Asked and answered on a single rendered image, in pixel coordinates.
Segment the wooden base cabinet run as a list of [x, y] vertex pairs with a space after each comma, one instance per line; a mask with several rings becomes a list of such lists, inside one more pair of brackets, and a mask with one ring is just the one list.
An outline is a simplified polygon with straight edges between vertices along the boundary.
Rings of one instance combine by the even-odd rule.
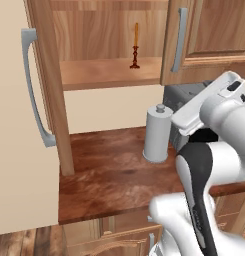
[[215, 204], [219, 229], [245, 238], [245, 192], [217, 197]]

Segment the grey countertop appliance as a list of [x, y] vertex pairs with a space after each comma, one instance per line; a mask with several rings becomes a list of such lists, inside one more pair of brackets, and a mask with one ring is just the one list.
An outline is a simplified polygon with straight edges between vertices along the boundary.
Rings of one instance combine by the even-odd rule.
[[[203, 83], [166, 86], [163, 103], [176, 112], [204, 88]], [[199, 129], [190, 136], [182, 136], [178, 129], [171, 125], [169, 142], [176, 151], [179, 151], [188, 142], [212, 142], [216, 139], [217, 135], [208, 128]]]

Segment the open wooden cabinet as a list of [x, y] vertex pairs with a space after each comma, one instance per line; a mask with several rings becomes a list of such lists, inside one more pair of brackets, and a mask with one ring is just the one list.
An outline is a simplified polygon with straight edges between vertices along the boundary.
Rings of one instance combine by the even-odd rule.
[[[63, 89], [157, 84], [168, 0], [50, 0]], [[133, 61], [138, 23], [139, 69]]]

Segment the wooden base cabinet door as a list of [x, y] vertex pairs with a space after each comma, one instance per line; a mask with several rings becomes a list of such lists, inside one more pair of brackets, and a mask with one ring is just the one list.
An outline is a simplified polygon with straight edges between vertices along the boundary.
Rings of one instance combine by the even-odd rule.
[[67, 247], [68, 256], [147, 256], [150, 248], [149, 235], [154, 241], [161, 237], [160, 225], [149, 226], [113, 235], [98, 240]]

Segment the grey paper towel holder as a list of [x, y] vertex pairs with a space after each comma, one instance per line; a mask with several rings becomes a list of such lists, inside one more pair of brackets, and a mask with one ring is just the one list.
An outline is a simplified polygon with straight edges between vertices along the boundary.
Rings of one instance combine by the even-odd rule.
[[173, 111], [164, 104], [147, 110], [144, 158], [152, 163], [162, 163], [168, 156], [168, 143]]

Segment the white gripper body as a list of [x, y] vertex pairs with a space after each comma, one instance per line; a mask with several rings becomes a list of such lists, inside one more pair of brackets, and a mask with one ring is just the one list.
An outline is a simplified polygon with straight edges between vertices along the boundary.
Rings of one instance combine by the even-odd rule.
[[173, 116], [172, 123], [184, 136], [194, 133], [204, 126], [200, 119], [200, 109], [211, 96], [235, 97], [244, 90], [245, 80], [237, 73], [227, 71], [211, 82], [205, 89], [182, 106]]

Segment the orange candle on red candlestick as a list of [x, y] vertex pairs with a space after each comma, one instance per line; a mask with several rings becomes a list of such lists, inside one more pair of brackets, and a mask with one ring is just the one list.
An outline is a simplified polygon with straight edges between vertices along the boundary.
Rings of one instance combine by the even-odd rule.
[[137, 62], [137, 55], [138, 55], [138, 23], [135, 23], [134, 27], [134, 46], [133, 46], [133, 61], [130, 69], [139, 69], [140, 66]]

